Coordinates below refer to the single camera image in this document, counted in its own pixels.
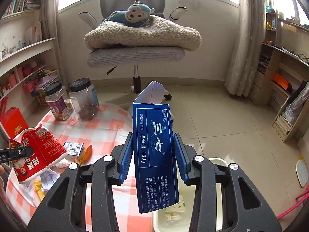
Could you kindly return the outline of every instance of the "pink checkered tablecloth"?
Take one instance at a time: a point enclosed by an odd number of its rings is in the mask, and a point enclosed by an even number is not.
[[[95,163],[99,158],[110,154],[112,149],[124,144],[129,132],[132,132],[132,118],[126,111],[112,104],[101,104],[100,111],[91,121],[79,121],[74,112],[67,121],[55,121],[49,112],[41,123],[64,144],[82,142],[86,147],[93,148],[88,164]],[[12,210],[27,225],[40,204],[35,190],[34,181],[29,185],[19,184],[12,170],[6,189],[6,200]],[[113,186],[115,210],[120,232],[152,231],[152,213],[140,214],[135,185],[134,159],[132,158],[128,177],[122,186]],[[92,231],[91,222],[91,184],[86,192],[86,230]]]

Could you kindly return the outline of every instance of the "jar lid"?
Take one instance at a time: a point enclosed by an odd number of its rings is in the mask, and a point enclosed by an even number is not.
[[[46,89],[45,89],[45,94],[46,96],[50,96],[53,95],[54,93],[56,93],[57,91],[59,91],[62,87],[61,82],[54,82],[51,85],[49,85]]]
[[[78,92],[78,91],[81,91],[81,90],[88,88],[89,86],[91,86],[90,79],[89,78],[81,78],[79,80],[74,81],[71,84],[70,90],[71,90],[71,92]]]

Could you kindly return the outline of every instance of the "white curtain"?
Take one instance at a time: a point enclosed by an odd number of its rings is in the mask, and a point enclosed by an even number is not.
[[[239,0],[239,35],[225,82],[232,95],[249,95],[265,37],[264,6],[264,0]]]
[[[62,65],[60,47],[58,42],[57,21],[58,21],[58,0],[42,0],[42,35],[43,39],[55,38],[54,50],[58,65],[59,74],[63,85],[67,86],[65,70]]]

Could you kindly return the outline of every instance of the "human hand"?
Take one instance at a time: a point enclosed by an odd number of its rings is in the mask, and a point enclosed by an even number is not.
[[[4,173],[4,168],[0,165],[0,174]],[[5,197],[5,192],[4,192],[4,182],[3,179],[0,177],[0,198]]]

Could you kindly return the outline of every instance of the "snack jar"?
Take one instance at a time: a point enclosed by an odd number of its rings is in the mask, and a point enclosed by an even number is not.
[[[56,120],[65,121],[73,112],[73,106],[61,82],[54,82],[45,89],[45,101]]]
[[[92,120],[98,113],[98,97],[89,78],[81,78],[70,86],[70,98],[82,120]]]

